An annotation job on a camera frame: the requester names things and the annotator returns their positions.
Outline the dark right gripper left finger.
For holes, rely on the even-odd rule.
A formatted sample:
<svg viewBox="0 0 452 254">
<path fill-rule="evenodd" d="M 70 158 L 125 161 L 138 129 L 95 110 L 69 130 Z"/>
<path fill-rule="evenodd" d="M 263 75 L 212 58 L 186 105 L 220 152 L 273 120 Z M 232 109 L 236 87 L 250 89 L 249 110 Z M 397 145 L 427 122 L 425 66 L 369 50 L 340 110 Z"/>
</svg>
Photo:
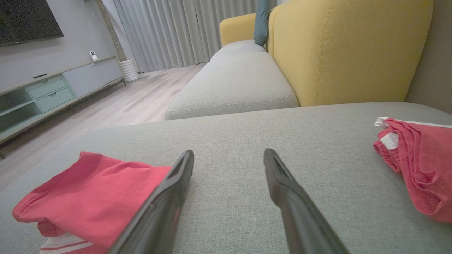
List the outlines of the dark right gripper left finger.
<svg viewBox="0 0 452 254">
<path fill-rule="evenodd" d="M 193 166 L 193 151 L 184 151 L 109 249 L 110 254 L 171 251 Z"/>
</svg>

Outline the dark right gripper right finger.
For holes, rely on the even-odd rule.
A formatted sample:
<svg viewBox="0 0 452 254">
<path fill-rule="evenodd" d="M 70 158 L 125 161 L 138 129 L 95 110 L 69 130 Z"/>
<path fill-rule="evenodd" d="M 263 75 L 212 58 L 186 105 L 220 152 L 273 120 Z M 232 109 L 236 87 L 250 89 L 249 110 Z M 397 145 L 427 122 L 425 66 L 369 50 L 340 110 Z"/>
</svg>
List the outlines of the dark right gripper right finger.
<svg viewBox="0 0 452 254">
<path fill-rule="evenodd" d="M 281 210 L 291 254 L 347 254 L 349 251 L 275 150 L 264 151 L 270 198 Z"/>
</svg>

